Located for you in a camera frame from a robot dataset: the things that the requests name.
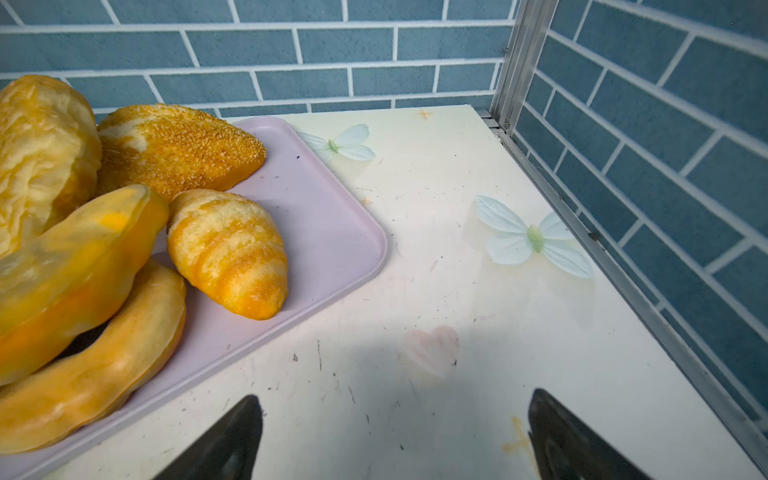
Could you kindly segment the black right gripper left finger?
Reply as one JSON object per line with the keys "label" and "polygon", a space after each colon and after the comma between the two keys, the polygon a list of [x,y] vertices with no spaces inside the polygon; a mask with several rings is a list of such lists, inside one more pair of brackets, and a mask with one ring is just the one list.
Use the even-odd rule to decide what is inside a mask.
{"label": "black right gripper left finger", "polygon": [[155,479],[251,479],[262,435],[259,399],[247,395]]}

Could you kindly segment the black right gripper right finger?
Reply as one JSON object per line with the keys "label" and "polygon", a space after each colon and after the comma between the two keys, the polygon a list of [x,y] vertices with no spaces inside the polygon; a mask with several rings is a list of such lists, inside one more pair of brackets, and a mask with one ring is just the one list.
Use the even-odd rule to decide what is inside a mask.
{"label": "black right gripper right finger", "polygon": [[650,479],[542,388],[533,392],[528,420],[536,464],[543,479]]}

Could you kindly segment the glazed ring donut bread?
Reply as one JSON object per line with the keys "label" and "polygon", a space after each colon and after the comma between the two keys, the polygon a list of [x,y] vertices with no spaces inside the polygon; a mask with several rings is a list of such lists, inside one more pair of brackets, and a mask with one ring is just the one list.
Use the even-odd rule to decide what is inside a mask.
{"label": "glazed ring donut bread", "polygon": [[2,388],[2,454],[55,444],[124,405],[178,346],[185,298],[180,274],[148,262],[128,299],[89,347]]}

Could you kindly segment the striped croissant fake bread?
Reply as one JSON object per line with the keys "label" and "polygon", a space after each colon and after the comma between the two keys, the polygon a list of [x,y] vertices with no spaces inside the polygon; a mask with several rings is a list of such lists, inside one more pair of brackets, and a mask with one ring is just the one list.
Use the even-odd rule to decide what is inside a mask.
{"label": "striped croissant fake bread", "polygon": [[288,295],[288,259],[271,215],[241,195],[182,192],[170,203],[167,249],[178,272],[227,310],[267,320]]}

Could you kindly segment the yellow oval bread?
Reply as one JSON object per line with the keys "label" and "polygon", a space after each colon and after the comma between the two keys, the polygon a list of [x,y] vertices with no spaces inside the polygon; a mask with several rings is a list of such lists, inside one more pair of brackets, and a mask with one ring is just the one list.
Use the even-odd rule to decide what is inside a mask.
{"label": "yellow oval bread", "polygon": [[2,384],[41,369],[117,312],[168,216],[149,187],[124,187],[2,258]]}

